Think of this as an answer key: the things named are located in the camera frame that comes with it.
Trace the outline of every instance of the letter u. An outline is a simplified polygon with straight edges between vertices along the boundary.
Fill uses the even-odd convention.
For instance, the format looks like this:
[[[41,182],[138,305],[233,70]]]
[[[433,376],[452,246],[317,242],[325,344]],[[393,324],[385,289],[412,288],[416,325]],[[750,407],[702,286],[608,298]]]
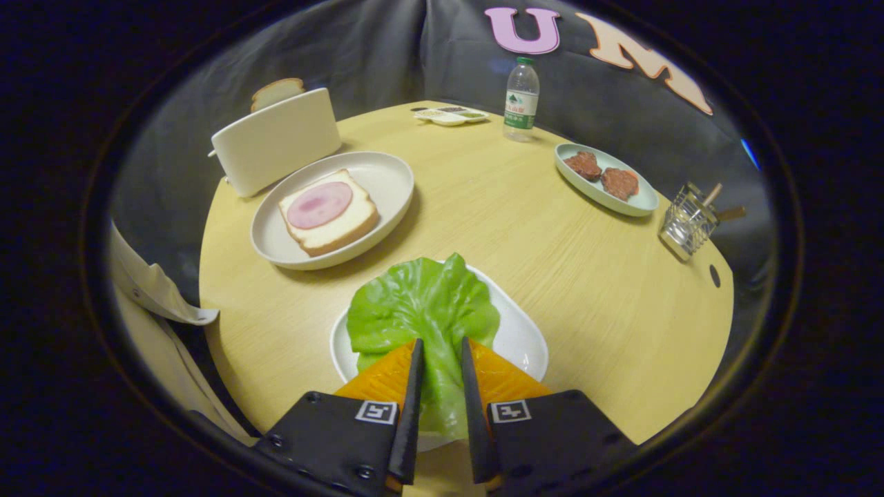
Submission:
[[[510,7],[495,7],[485,11],[492,18],[494,39],[501,47],[516,53],[542,54],[559,48],[559,29],[555,25],[559,13],[546,9],[525,9],[534,16],[540,36],[536,40],[523,40],[515,33],[513,16],[518,11]]]

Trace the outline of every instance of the water bottle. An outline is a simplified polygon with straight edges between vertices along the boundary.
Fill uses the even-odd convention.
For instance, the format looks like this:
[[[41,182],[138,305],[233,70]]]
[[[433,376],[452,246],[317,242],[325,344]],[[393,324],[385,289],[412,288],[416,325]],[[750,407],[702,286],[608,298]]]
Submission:
[[[510,140],[530,141],[537,98],[540,97],[540,79],[534,71],[534,60],[518,57],[518,65],[507,80],[507,102],[503,114],[503,135]]]

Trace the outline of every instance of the chopsticks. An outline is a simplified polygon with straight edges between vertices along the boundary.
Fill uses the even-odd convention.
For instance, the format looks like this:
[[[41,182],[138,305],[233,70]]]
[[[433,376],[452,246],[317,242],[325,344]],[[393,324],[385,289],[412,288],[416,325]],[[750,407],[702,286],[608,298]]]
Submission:
[[[703,206],[709,207],[715,197],[717,197],[721,193],[721,183],[715,185],[713,191],[709,192],[709,195],[706,196],[705,200],[703,200]],[[734,207],[728,210],[723,210],[718,214],[719,222],[729,221],[731,219],[742,218],[746,215],[746,208],[740,205],[739,207]]]

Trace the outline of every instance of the blue light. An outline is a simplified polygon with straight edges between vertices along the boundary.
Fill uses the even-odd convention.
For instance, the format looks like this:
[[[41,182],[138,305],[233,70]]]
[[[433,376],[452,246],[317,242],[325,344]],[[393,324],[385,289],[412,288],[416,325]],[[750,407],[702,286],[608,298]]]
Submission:
[[[748,155],[749,158],[752,159],[752,163],[755,164],[755,167],[756,167],[759,171],[761,171],[761,166],[758,165],[758,161],[755,160],[755,156],[752,155],[752,150],[749,149],[749,143],[746,142],[746,139],[745,139],[745,138],[743,138],[742,140],[740,140],[740,143],[743,144],[743,150],[746,150],[746,155]]]

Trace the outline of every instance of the pink letter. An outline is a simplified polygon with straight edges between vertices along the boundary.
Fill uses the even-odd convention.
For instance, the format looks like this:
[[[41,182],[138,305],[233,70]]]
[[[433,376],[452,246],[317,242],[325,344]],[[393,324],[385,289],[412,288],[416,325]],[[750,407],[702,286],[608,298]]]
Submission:
[[[516,9],[495,7],[485,11],[485,15],[492,18],[492,31],[498,45],[511,52],[530,54],[549,53],[559,48],[559,29],[555,25],[559,13],[546,9],[525,9],[525,11],[534,16],[537,29],[540,30],[540,36],[531,42],[519,38],[515,33],[513,16],[518,12]]]
[[[623,52],[626,51],[636,61],[636,64],[641,67],[644,75],[652,79],[660,76],[664,69],[668,69],[669,78],[666,79],[667,86],[669,86],[681,98],[693,103],[701,111],[710,116],[713,114],[712,107],[706,102],[705,97],[703,97],[703,92],[700,90],[700,87],[697,86],[697,83],[695,83],[690,76],[685,74],[675,64],[666,60],[659,53],[653,50],[648,50],[639,45],[638,42],[630,38],[621,30],[611,26],[603,20],[596,19],[586,14],[581,14],[580,12],[576,15],[578,18],[590,23],[590,26],[592,26],[592,29],[596,32],[598,48],[590,50],[590,54],[593,57],[598,60],[603,60],[608,64],[631,69],[633,66],[632,62],[623,56]]]

